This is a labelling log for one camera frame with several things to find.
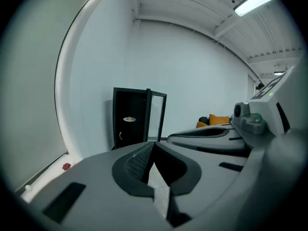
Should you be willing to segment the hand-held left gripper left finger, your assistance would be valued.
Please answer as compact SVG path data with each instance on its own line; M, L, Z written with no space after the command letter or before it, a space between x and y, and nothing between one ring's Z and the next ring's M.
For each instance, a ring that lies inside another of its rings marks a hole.
M52 231L167 231L147 183L152 142L90 156L47 184L31 206Z

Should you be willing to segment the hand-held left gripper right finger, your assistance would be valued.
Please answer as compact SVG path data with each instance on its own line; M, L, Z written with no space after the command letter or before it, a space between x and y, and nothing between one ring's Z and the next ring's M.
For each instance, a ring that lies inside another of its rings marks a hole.
M177 227L212 205L234 182L246 157L154 143L154 163L169 187L167 221Z

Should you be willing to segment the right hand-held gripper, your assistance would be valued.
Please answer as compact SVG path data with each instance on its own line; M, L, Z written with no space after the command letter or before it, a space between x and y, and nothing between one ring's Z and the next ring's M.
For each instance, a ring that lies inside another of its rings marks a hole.
M233 128L196 128L171 134L167 142L205 153L248 157L251 149L299 127L299 75L293 67L251 99L236 103Z

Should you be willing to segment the black mini fridge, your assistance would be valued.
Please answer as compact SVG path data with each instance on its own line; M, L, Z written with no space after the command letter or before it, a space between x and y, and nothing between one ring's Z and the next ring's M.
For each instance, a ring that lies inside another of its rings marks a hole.
M114 88L113 92L113 138L114 148L160 141L167 95L151 89ZM125 117L134 122L126 122Z

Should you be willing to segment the white side table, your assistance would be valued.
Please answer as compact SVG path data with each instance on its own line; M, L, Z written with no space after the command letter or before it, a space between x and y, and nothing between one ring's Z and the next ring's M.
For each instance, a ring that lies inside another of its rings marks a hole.
M16 192L17 195L19 195L26 203L30 203L40 190L42 190L52 180L66 172L62 170L64 163L70 163L72 168L81 160L82 158L80 157L64 153L27 181L24 186Z

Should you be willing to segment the long ceiling light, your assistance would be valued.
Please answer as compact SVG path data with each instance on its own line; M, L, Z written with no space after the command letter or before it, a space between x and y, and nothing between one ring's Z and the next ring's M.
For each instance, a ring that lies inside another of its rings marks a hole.
M243 17L254 9L270 1L272 0L243 0L235 6L233 10L239 17Z

